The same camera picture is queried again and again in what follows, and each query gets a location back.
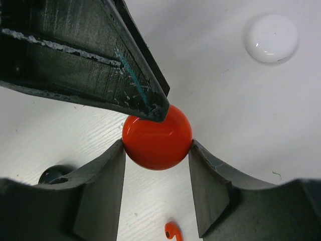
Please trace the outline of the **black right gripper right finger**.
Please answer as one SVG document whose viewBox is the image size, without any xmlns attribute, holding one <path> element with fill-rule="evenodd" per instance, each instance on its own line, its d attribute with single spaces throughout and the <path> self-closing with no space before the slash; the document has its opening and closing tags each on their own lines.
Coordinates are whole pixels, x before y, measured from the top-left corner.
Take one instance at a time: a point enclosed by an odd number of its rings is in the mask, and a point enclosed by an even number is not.
<svg viewBox="0 0 321 241">
<path fill-rule="evenodd" d="M 197 140 L 189 150 L 189 171 L 198 234 L 204 238 L 240 203 L 240 190 L 263 190 L 274 184 L 247 175 L 211 154 Z"/>
</svg>

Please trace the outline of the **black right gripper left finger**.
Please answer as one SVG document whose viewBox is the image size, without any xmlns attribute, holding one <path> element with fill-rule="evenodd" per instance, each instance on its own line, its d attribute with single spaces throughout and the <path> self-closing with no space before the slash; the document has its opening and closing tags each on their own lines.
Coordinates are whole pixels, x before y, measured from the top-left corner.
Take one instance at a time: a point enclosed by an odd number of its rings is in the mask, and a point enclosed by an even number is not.
<svg viewBox="0 0 321 241">
<path fill-rule="evenodd" d="M 122 140 L 84 166 L 38 184 L 33 240 L 116 240 L 125 171 Z"/>
</svg>

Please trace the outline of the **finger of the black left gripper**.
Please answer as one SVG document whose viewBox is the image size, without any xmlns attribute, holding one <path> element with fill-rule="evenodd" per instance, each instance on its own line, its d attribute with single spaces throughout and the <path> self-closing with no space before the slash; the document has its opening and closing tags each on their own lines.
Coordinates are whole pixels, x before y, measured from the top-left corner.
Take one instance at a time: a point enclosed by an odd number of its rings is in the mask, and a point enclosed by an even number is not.
<svg viewBox="0 0 321 241">
<path fill-rule="evenodd" d="M 170 105 L 125 1 L 1 1 L 1 86 L 158 123 Z"/>
</svg>

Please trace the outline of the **orange earbud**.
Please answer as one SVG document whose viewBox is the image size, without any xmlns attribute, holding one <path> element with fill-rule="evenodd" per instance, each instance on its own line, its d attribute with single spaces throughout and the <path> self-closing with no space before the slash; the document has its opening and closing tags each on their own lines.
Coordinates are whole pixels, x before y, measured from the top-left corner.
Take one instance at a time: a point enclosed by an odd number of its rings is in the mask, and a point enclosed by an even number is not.
<svg viewBox="0 0 321 241">
<path fill-rule="evenodd" d="M 167 239 L 175 238 L 176 241 L 184 240 L 179 226 L 174 221 L 165 224 L 165 235 Z"/>
</svg>

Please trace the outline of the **orange round earbud case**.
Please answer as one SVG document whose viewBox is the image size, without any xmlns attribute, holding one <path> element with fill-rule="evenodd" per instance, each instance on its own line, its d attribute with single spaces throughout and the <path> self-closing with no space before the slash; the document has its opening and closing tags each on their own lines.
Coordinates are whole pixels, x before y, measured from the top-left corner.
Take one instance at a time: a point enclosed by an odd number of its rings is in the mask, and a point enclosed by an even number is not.
<svg viewBox="0 0 321 241">
<path fill-rule="evenodd" d="M 150 170 L 166 170 L 180 163 L 188 154 L 192 139 L 188 118 L 174 105 L 161 123 L 130 115 L 122 129 L 127 155 Z"/>
</svg>

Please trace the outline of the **white round earbud case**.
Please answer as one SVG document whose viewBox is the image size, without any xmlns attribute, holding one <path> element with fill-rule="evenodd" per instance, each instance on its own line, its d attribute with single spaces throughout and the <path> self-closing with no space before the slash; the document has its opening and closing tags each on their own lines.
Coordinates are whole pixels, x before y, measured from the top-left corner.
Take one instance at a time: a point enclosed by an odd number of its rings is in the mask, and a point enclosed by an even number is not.
<svg viewBox="0 0 321 241">
<path fill-rule="evenodd" d="M 284 62 L 296 51 L 299 34 L 295 24 L 279 14 L 263 14 L 250 19 L 244 29 L 248 54 L 258 62 Z"/>
</svg>

